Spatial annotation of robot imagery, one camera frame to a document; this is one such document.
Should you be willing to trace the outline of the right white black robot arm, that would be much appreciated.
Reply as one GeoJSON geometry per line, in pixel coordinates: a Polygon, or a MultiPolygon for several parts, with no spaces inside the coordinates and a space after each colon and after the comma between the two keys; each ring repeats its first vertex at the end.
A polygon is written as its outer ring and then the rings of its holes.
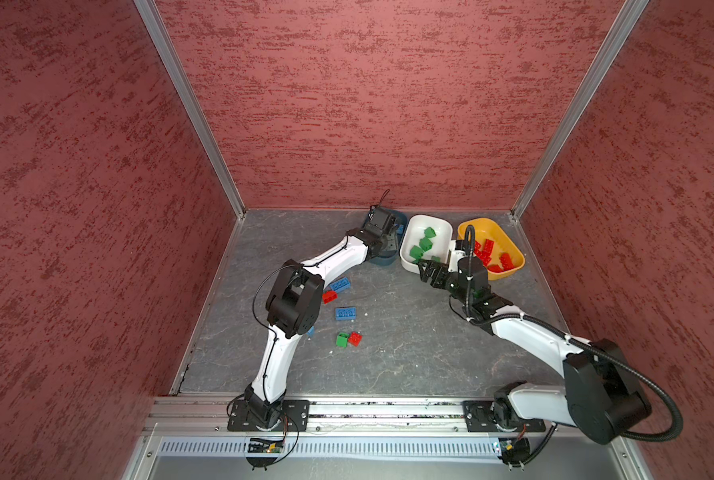
{"type": "Polygon", "coordinates": [[[684,420],[676,402],[631,367],[616,343],[576,337],[525,313],[493,292],[480,264],[461,259],[449,267],[421,260],[417,270],[422,282],[459,302],[454,312],[461,319],[527,351],[560,376],[558,385],[513,382],[498,390],[491,418],[499,429],[548,420],[575,427],[598,444],[617,437],[652,443],[679,438],[684,420]]]}

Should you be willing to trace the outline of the blue long lego floor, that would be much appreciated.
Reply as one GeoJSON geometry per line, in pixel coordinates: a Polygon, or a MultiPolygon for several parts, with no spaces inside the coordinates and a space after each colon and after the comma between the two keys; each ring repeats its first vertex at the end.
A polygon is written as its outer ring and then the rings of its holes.
{"type": "Polygon", "coordinates": [[[330,290],[336,293],[340,293],[350,287],[351,282],[348,278],[340,278],[329,285],[330,290]]]}

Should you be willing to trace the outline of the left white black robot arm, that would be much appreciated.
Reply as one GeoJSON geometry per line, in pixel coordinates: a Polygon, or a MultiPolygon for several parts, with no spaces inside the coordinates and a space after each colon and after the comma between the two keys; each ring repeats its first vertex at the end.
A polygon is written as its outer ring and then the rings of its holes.
{"type": "Polygon", "coordinates": [[[324,253],[303,262],[288,260],[278,270],[265,302],[267,320],[262,325],[268,338],[262,362],[244,392],[250,415],[262,429],[272,429],[282,415],[295,350],[319,317],[326,287],[396,244],[394,226],[355,228],[324,253]]]}

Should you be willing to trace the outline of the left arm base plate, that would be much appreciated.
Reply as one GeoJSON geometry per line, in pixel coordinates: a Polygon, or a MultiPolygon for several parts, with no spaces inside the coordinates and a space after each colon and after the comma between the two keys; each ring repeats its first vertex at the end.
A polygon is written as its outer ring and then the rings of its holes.
{"type": "Polygon", "coordinates": [[[311,402],[280,400],[271,405],[237,400],[228,410],[229,432],[304,432],[307,429],[311,402]]]}

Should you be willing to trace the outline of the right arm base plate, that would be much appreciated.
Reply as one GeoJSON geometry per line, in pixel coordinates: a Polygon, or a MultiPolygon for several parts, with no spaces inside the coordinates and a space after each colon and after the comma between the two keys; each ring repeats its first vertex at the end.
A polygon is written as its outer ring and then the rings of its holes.
{"type": "Polygon", "coordinates": [[[501,406],[494,407],[492,400],[465,400],[462,409],[469,433],[519,434],[546,431],[542,420],[518,419],[501,406]]]}

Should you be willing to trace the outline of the blue lego mid floor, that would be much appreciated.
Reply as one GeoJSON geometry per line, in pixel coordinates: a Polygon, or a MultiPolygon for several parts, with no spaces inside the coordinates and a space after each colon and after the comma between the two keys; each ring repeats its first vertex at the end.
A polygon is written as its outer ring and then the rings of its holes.
{"type": "Polygon", "coordinates": [[[357,309],[355,307],[338,307],[335,309],[336,321],[354,321],[357,318],[357,309]]]}

